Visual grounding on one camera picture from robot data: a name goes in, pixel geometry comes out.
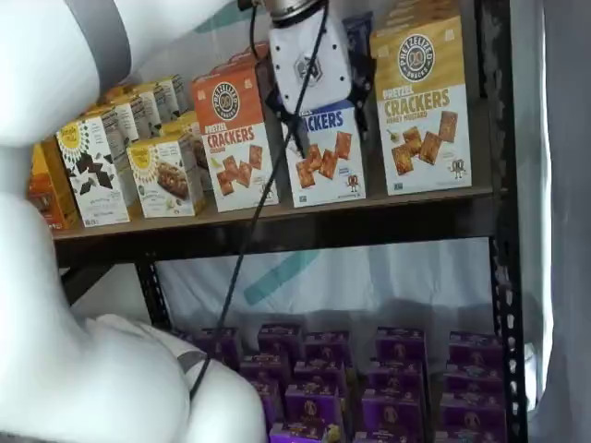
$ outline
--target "white snack box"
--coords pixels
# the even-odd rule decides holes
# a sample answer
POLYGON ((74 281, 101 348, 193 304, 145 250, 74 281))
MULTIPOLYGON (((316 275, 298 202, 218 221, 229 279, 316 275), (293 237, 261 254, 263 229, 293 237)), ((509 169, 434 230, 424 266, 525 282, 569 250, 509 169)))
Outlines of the white snack box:
POLYGON ((129 222, 140 215, 138 190, 113 109, 84 115, 56 136, 84 226, 129 222))

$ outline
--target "chocolate bar image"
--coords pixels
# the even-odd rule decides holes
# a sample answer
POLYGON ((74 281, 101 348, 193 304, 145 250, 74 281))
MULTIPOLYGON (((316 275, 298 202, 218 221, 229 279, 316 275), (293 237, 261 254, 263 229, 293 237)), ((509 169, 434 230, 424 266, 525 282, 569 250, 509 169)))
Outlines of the chocolate bar image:
POLYGON ((172 164, 165 162, 158 164, 158 185, 177 198, 183 200, 188 198, 187 176, 172 164))

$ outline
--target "pretzelized logo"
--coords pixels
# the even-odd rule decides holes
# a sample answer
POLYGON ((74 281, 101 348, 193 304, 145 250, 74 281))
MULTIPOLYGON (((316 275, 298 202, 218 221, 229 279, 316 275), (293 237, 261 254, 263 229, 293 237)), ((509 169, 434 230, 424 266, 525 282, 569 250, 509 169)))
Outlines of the pretzelized logo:
POLYGON ((213 110, 222 120, 233 120, 240 111, 238 91, 230 83, 220 83, 213 90, 213 110))
POLYGON ((404 78, 413 83, 428 77, 435 65, 435 49, 426 36, 413 34, 404 40, 398 53, 398 66, 404 78))

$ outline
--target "pretzel crackers box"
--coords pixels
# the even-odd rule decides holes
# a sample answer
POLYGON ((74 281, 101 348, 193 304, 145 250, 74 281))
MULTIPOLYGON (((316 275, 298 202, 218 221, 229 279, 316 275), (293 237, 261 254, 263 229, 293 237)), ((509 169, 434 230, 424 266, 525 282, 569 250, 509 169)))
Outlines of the pretzel crackers box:
MULTIPOLYGON (((271 177, 282 143, 281 126, 262 99, 270 89, 269 72, 264 62, 245 62, 193 82, 219 211, 256 207, 271 177)), ((273 183, 265 204, 279 203, 277 188, 273 183)))
POLYGON ((371 52, 388 194, 471 186, 458 8, 389 20, 371 52))
POLYGON ((361 141, 353 104, 338 102, 302 113, 302 119, 310 143, 308 156, 302 157, 293 139, 287 149, 294 206, 365 198, 361 141))

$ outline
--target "yellow cracker box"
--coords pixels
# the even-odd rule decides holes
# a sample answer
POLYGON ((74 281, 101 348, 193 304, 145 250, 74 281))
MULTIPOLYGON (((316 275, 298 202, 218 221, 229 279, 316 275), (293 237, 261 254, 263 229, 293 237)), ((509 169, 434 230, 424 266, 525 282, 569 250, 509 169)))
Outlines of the yellow cracker box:
POLYGON ((459 13, 377 30, 371 51, 388 194, 472 185, 459 13))
POLYGON ((53 230, 69 229, 78 221, 76 202, 55 137, 47 138, 33 149, 27 197, 53 230))
POLYGON ((191 136, 139 141, 127 153, 144 217, 190 217, 205 206, 191 136))

